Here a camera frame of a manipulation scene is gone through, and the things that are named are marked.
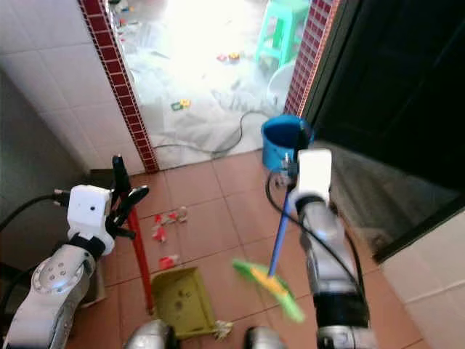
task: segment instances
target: plastic stool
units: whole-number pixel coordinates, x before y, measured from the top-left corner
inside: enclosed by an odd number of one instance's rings
[[[259,61],[261,54],[266,54],[279,59],[279,67],[289,62],[296,54],[295,44],[300,44],[301,39],[296,38],[297,25],[307,19],[310,4],[301,0],[272,0],[268,2],[262,29],[260,30],[258,47],[256,48],[255,61]],[[275,30],[270,35],[267,33],[270,18],[277,18]],[[272,46],[266,46],[272,39]]]

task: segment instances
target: blue bucket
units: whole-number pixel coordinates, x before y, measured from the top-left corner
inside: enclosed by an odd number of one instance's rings
[[[286,154],[292,160],[297,136],[302,126],[310,137],[310,125],[295,115],[282,114],[262,125],[262,161],[270,171],[278,171],[282,167]]]

